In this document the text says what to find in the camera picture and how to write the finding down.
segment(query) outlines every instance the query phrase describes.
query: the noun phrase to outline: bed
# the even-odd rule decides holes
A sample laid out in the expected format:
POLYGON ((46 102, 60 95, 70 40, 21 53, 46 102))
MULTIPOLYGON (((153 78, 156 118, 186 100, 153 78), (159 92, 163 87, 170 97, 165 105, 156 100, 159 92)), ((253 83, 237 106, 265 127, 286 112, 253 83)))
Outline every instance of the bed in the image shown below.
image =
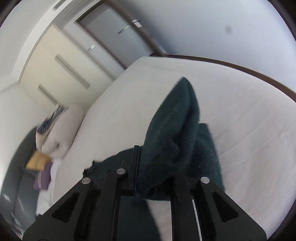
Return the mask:
MULTIPOLYGON (((88 110, 55 182, 55 203, 92 161, 143 145, 149 123, 186 77, 207 123, 226 193, 270 237, 296 199, 296 103, 264 81, 219 64, 142 57, 88 110)), ((149 201, 162 240, 171 240, 170 203, 149 201)))

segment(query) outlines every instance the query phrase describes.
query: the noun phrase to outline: green towel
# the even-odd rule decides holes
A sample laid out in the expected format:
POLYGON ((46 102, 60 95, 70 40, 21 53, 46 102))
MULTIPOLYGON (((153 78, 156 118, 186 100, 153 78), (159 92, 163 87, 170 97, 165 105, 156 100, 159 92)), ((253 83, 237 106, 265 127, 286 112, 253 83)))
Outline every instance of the green towel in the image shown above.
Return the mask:
MULTIPOLYGON (((200 124, 199 108, 194 90, 182 78, 154 115, 146 133, 138 174, 136 197, 121 197, 118 219, 118 240, 160 240, 153 217, 143 197, 154 196, 154 187, 174 174, 209 177, 224 190, 214 143, 206 124, 200 124)), ((125 167, 133 149, 93 162, 84 177, 100 178, 108 172, 125 167)))

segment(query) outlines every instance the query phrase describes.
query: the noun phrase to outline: cream cabinet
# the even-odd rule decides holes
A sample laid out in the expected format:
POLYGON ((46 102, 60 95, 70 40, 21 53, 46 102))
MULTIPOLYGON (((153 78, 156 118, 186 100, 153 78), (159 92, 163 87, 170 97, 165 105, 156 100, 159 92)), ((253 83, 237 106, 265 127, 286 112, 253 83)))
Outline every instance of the cream cabinet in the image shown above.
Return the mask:
POLYGON ((78 104, 87 111, 112 82, 102 67, 52 25, 30 57, 20 84, 49 111, 57 103, 78 104))

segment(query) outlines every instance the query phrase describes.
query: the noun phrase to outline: mattress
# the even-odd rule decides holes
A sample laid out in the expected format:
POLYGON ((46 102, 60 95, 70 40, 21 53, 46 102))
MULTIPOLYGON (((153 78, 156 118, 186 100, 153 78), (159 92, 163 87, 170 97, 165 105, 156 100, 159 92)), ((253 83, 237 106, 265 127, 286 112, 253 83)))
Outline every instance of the mattress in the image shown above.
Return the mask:
MULTIPOLYGON (((208 62, 133 63, 87 112, 59 168, 53 202, 93 160, 143 145, 153 115, 182 76, 212 134, 226 193, 271 236, 296 199, 296 103, 256 77, 208 62)), ((171 240, 169 202, 148 203, 162 240, 171 240)))

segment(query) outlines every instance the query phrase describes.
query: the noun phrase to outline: cabinet handle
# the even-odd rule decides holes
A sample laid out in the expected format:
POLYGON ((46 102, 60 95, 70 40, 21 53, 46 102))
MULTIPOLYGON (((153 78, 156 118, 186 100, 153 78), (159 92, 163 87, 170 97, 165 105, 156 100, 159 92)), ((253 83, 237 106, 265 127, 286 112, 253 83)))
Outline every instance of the cabinet handle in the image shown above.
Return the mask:
POLYGON ((56 55, 54 58, 58 64, 63 67, 64 70, 66 70, 74 79, 77 80, 79 84, 81 84, 85 89, 88 89, 90 87, 90 83, 88 83, 85 78, 83 78, 69 63, 59 54, 56 55))
POLYGON ((38 90, 43 94, 51 103, 54 105, 57 105, 59 102, 56 98, 54 98, 47 90, 42 86, 42 84, 39 84, 38 90))

